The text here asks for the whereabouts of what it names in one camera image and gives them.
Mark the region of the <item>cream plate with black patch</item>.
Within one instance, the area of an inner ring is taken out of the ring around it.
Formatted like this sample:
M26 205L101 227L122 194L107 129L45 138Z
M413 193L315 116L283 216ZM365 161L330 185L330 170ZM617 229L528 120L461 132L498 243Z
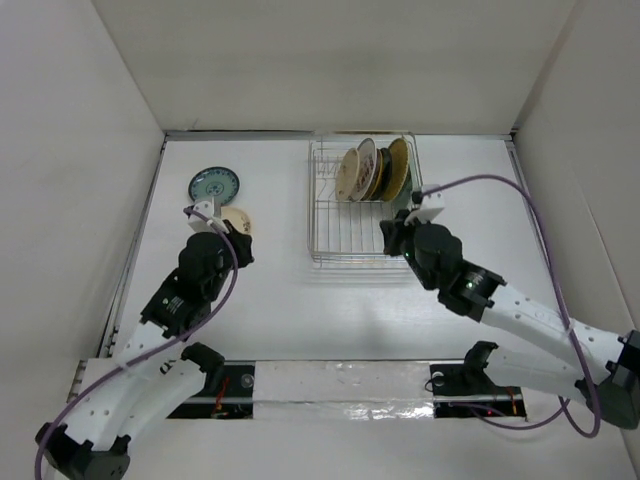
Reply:
M221 208L221 220L223 231L229 233L231 229L244 234L252 234L252 223L249 215L242 209L232 206Z

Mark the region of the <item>light green rectangular plate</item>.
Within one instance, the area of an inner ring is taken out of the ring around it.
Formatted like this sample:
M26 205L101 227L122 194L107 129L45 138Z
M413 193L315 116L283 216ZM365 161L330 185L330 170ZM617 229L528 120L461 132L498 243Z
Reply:
M400 210L405 210L409 207L411 202L411 194L413 191L412 171L410 168L406 169L403 177L403 182L400 182L400 175L395 175L391 183L392 192L395 193L392 199L392 207L395 213Z

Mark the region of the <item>blue patterned round plate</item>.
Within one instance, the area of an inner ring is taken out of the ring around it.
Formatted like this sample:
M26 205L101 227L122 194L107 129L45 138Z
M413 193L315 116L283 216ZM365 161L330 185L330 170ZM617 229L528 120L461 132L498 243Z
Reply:
M212 197L222 206L230 204L240 190L240 179L231 169L213 166L198 172L188 184L188 196L193 201Z

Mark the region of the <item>gold and black round plate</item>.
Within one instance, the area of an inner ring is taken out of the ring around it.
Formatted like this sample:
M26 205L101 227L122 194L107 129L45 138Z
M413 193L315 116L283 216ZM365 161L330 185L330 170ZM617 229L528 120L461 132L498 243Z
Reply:
M369 189L364 196L365 200L374 201L377 198L377 191L381 183L384 170L384 157L380 149L376 150L375 172L369 185Z

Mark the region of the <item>round bamboo woven plate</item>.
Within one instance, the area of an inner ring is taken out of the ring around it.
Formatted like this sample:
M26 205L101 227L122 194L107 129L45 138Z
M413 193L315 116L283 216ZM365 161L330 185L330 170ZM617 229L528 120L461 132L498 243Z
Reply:
M391 154L391 179L384 191L382 200L391 202L402 191L410 168L409 144L403 137L395 139L388 147Z

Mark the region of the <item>glossy black round plate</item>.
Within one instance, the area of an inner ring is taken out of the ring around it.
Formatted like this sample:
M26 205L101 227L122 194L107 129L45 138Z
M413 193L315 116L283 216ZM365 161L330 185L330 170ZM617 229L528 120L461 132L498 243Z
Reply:
M383 200L393 175L393 158L388 148L381 148L380 153L382 155L382 177L379 185L378 199Z

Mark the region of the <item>beige round plate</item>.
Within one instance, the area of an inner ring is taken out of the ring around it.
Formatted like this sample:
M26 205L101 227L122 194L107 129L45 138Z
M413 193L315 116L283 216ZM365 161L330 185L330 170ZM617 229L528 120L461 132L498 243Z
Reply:
M349 149L341 160L335 178L335 198L337 201L348 201L355 189L360 170L359 152Z

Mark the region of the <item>white plate with red characters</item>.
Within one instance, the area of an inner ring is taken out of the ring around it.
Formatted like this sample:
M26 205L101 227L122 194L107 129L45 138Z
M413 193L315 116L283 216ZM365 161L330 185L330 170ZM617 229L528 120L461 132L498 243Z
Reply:
M359 170L356 184L350 194L352 201L364 198L374 177L377 162L376 144L372 138L365 138L358 146Z

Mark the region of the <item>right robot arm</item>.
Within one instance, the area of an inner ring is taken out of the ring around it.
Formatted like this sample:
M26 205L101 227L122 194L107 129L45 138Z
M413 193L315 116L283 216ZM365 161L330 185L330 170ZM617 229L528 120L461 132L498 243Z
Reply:
M380 223L383 251L403 257L422 287L449 311L504 330L542 350L540 357L479 341L466 354L462 381L474 393L523 386L586 406L625 430L639 426L639 333L600 330L560 313L463 257L448 228L408 210Z

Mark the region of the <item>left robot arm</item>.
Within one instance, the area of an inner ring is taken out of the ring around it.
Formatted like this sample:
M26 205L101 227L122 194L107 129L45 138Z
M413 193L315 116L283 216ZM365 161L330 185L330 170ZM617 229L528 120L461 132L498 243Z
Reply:
M224 358L189 339L221 310L253 260L251 236L231 224L192 234L113 368L36 434L35 478L49 464L67 479L121 479L131 444L150 424L196 393L216 394Z

